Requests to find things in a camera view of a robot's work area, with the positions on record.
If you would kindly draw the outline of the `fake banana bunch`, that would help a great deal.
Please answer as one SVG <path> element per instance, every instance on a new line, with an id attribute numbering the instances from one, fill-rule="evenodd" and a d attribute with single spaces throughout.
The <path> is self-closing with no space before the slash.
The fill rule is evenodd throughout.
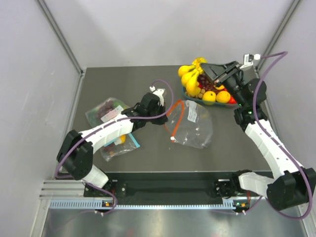
<path id="1" fill-rule="evenodd" d="M 181 84 L 190 94 L 199 93 L 198 76 L 204 73 L 200 67 L 201 63 L 207 63 L 207 60 L 203 57 L 198 57 L 191 65 L 183 65 L 178 69 L 178 76 L 181 78 Z"/>

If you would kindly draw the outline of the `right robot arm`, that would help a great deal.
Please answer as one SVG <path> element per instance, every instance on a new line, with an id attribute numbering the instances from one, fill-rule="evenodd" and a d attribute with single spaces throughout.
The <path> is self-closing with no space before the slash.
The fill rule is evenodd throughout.
<path id="1" fill-rule="evenodd" d="M 254 142 L 273 174 L 269 178 L 250 170 L 238 171 L 231 177 L 231 191 L 238 196 L 246 191 L 264 196 L 278 211 L 304 203 L 311 204 L 316 172 L 296 161 L 274 133 L 260 106 L 267 98 L 265 83 L 258 77 L 246 78 L 245 71 L 253 69 L 253 66 L 243 66 L 236 61 L 227 64 L 202 63 L 200 66 L 213 86 L 224 86 L 236 100 L 235 121 Z"/>

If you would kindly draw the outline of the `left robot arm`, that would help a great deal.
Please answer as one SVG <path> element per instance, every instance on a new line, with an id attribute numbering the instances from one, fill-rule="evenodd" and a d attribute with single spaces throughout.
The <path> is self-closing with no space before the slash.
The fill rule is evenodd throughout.
<path id="1" fill-rule="evenodd" d="M 93 155 L 106 144 L 143 128 L 148 122 L 164 125 L 168 121 L 164 97 L 165 89 L 156 89 L 146 93 L 134 107 L 123 110 L 101 125 L 82 132 L 68 132 L 56 158 L 59 166 L 74 180 L 90 183 L 100 195 L 108 195 L 112 184 L 108 176 L 93 164 Z"/>

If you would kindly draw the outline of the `red zip bag with fruit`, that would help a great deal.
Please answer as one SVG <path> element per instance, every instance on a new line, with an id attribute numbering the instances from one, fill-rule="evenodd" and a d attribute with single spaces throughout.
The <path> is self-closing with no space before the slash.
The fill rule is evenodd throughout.
<path id="1" fill-rule="evenodd" d="M 178 100 L 167 113 L 165 129 L 170 140 L 203 149 L 210 145 L 213 125 L 210 112 L 192 100 Z"/>

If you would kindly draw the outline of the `purple grape bunch from bag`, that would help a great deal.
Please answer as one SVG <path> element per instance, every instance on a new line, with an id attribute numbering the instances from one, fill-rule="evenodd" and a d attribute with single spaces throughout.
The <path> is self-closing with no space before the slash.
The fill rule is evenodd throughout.
<path id="1" fill-rule="evenodd" d="M 207 91 L 213 91 L 215 93 L 218 92 L 218 90 L 211 84 L 208 78 L 206 78 L 204 75 L 199 75 L 197 81 L 199 83 L 199 88 L 201 89 L 202 94 L 204 94 Z"/>

